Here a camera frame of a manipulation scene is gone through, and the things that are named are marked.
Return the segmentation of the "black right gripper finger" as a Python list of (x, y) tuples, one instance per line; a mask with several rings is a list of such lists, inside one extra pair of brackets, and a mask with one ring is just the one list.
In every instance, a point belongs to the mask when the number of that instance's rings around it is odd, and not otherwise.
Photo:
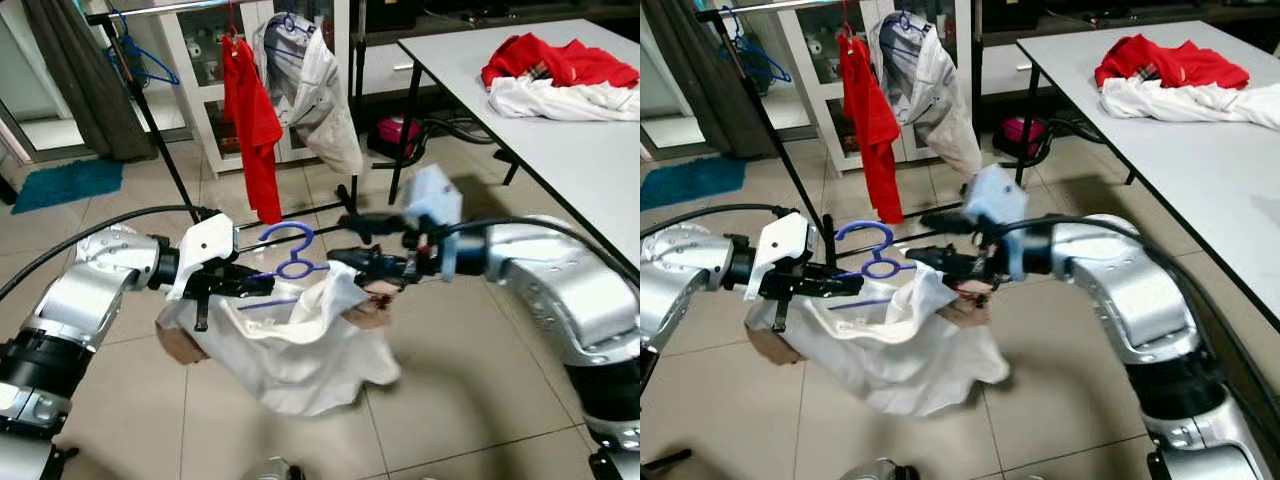
[(956, 211), (924, 214), (920, 218), (920, 224), (943, 234), (972, 236), (986, 233), (984, 220)]
[(392, 236), (411, 230), (410, 223), (397, 212), (348, 212), (340, 216), (338, 227), (358, 236)]
[(961, 280), (961, 253), (952, 244), (905, 250), (905, 257), (943, 274), (943, 283), (957, 287)]
[(330, 250), (328, 259), (343, 262), (358, 271), (356, 283), (370, 285), (375, 282), (385, 282), (398, 285), (399, 259), (394, 255), (383, 253), (380, 248), (343, 248)]

